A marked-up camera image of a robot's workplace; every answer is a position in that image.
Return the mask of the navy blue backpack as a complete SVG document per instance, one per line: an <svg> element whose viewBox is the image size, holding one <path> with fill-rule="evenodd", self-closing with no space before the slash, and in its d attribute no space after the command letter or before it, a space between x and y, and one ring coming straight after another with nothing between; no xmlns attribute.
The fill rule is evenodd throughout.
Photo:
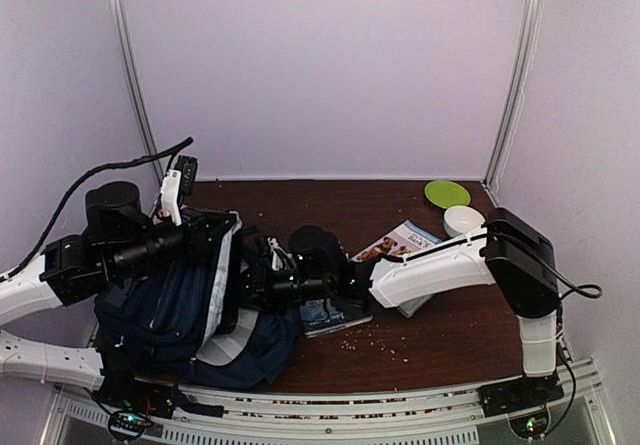
<svg viewBox="0 0 640 445"><path fill-rule="evenodd" d="M94 300L102 346L124 356L134 374L209 388L250 390L290 364L297 326L290 312L265 313L227 302L240 283L242 221L235 211L205 212L202 264L193 253Z"/></svg>

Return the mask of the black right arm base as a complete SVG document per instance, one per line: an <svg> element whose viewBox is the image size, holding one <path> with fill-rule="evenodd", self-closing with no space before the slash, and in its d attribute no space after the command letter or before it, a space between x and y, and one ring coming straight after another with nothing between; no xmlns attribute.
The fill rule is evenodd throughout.
<svg viewBox="0 0 640 445"><path fill-rule="evenodd" d="M556 372L546 377L521 376L483 385L477 392L486 418L542 406L564 397Z"/></svg>

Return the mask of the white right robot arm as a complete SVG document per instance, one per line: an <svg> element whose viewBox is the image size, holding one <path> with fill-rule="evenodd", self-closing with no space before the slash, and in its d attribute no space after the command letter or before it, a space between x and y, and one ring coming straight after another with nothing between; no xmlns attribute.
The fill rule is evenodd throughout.
<svg viewBox="0 0 640 445"><path fill-rule="evenodd" d="M494 209L470 231L411 252L378 244L348 256L337 237L306 225L282 248L259 237L240 279L242 300L264 310L295 300L368 293L384 308L441 292L495 285L515 314L523 377L513 384L519 405L535 405L551 389L564 300L598 300L598 284L576 285L558 271L550 240L506 208Z"/></svg>

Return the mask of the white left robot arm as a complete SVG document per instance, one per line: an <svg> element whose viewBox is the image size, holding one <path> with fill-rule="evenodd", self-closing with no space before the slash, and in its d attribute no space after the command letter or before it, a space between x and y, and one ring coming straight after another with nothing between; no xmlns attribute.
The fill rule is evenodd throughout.
<svg viewBox="0 0 640 445"><path fill-rule="evenodd" d="M130 161L96 166L65 191L49 223L33 250L13 269L1 275L1 325L46 309L68 307L93 297L109 284L120 284L128 278L159 273L164 265L176 259L202 264L214 272L209 280L210 291L204 299L204 311L195 312L195 318L204 325L202 343L214 335L222 321L224 294L228 271L223 271L221 260L229 258L227 245L232 234L239 230L241 221L235 212L229 212L229 230L222 232L221 251L216 251L214 240L214 212L180 208L181 199L192 192L196 176L197 159L180 158L182 169L169 169L160 186L158 203L163 210L162 220L154 224L139 208L139 189L126 181L115 181L92 190L98 194L97 202L89 200L87 192L87 233L69 235L43 247L45 239L59 218L73 193L89 178L109 170L139 167L165 157L174 157L190 146L194 139L187 137L180 143L152 155ZM123 409L137 407L144 398L144 389L138 380L122 365L126 359L96 348L74 349L44 342L27 341L18 348L15 365L1 373L22 378L40 379L42 382L62 383L86 387L95 391L104 387L106 394Z"/></svg>

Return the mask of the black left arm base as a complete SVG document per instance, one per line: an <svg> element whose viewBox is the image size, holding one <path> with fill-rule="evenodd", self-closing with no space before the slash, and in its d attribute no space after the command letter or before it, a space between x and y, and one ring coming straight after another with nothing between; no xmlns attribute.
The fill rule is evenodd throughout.
<svg viewBox="0 0 640 445"><path fill-rule="evenodd" d="M129 358L117 350L99 350L102 384L91 392L103 405L145 416L171 418L175 410L170 386L139 380Z"/></svg>

